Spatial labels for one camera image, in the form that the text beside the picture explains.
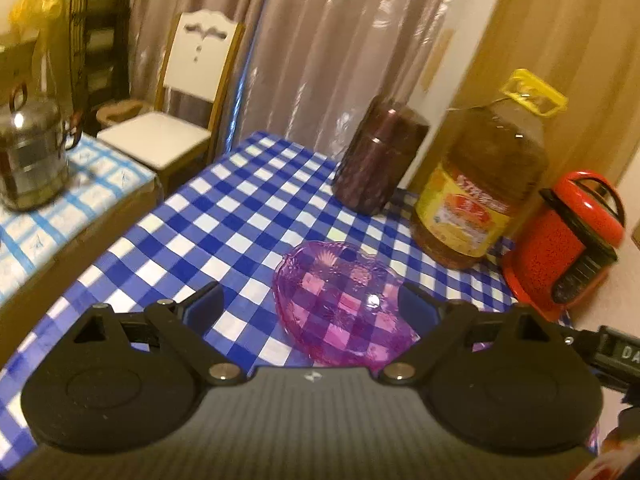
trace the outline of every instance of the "yellow bottle cap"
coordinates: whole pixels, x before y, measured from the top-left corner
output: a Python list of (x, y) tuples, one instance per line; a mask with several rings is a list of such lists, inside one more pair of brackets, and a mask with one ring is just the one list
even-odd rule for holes
[(558, 90), (524, 68), (511, 75), (501, 92), (540, 117), (564, 112), (569, 102)]

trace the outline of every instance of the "heart-shaped glass bowl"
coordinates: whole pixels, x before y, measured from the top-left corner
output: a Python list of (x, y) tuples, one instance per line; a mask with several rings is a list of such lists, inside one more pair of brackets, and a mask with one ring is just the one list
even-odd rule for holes
[(304, 242), (273, 279), (276, 310), (318, 364), (378, 372), (417, 334), (398, 314), (400, 277), (351, 244)]

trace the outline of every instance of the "metal handle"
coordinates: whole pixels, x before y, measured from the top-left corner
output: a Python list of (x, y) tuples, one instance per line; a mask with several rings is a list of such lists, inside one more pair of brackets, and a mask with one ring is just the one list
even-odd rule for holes
[[(18, 97), (18, 92), (22, 94), (22, 102), (20, 102), (19, 107), (16, 107), (15, 98)], [(15, 114), (17, 110), (20, 110), (20, 108), (25, 105), (25, 103), (27, 102), (27, 97), (27, 83), (25, 82), (20, 83), (13, 90), (11, 90), (11, 93), (9, 94), (9, 110), (12, 114)]]
[[(74, 141), (71, 143), (71, 146), (66, 145), (66, 139), (69, 135), (73, 135), (73, 139), (74, 139)], [(64, 136), (65, 150), (69, 151), (74, 149), (78, 145), (78, 142), (80, 142), (81, 137), (82, 137), (82, 112), (76, 112), (68, 119), (68, 121), (65, 124), (65, 136)]]
[(593, 173), (592, 171), (575, 171), (570, 174), (569, 179), (572, 182), (580, 182), (581, 180), (593, 180), (600, 184), (613, 198), (613, 202), (616, 204), (616, 210), (613, 212), (618, 221), (622, 224), (622, 227), (626, 227), (626, 215), (625, 215), (625, 207), (622, 204), (622, 199), (620, 195), (615, 190), (615, 188), (609, 183), (609, 181), (604, 178), (602, 175)]

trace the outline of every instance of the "blue and white checkered tablecloth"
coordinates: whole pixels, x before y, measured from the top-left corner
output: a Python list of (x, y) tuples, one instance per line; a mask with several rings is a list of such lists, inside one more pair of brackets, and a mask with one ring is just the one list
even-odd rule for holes
[(383, 214), (354, 214), (332, 196), (334, 169), (322, 155), (257, 133), (117, 241), (0, 372), (0, 466), (11, 467), (33, 449), (20, 391), (92, 303), (139, 310), (161, 298), (183, 300), (214, 278), (224, 286), (226, 311), (206, 340), (247, 371), (312, 364), (279, 324), (271, 293), (274, 269), (303, 240), (346, 240), (440, 298), (500, 312), (513, 303), (495, 259), (459, 272), (437, 265), (415, 245), (408, 227), (414, 196), (398, 191)]
[(68, 153), (70, 179), (49, 204), (28, 212), (0, 206), (0, 308), (51, 257), (155, 174), (84, 136)]

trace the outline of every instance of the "bottle label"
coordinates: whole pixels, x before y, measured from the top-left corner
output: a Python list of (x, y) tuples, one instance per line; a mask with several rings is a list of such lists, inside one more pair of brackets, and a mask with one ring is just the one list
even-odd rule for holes
[(438, 165), (415, 210), (422, 224), (450, 249), (479, 258), (491, 248), (511, 220), (510, 207), (465, 175)]

